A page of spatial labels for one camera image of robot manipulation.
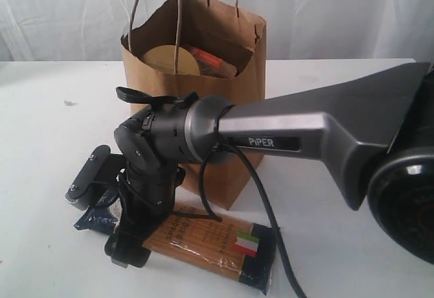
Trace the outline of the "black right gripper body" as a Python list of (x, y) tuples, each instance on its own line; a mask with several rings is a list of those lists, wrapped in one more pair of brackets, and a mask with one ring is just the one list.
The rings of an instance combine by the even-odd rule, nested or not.
[(185, 170), (169, 163), (147, 172), (137, 169), (123, 155), (117, 156), (117, 163), (122, 207), (117, 238), (146, 240), (172, 213), (175, 190), (182, 184)]

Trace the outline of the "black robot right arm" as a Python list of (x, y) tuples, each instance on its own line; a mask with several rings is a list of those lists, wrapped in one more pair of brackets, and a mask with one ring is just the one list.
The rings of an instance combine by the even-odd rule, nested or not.
[(324, 163), (347, 206), (367, 201), (400, 246), (433, 262), (433, 72), (413, 62), (353, 81), (234, 105), (190, 93), (151, 96), (118, 87), (142, 109), (115, 130), (121, 227), (149, 237), (174, 209), (183, 164), (241, 150)]

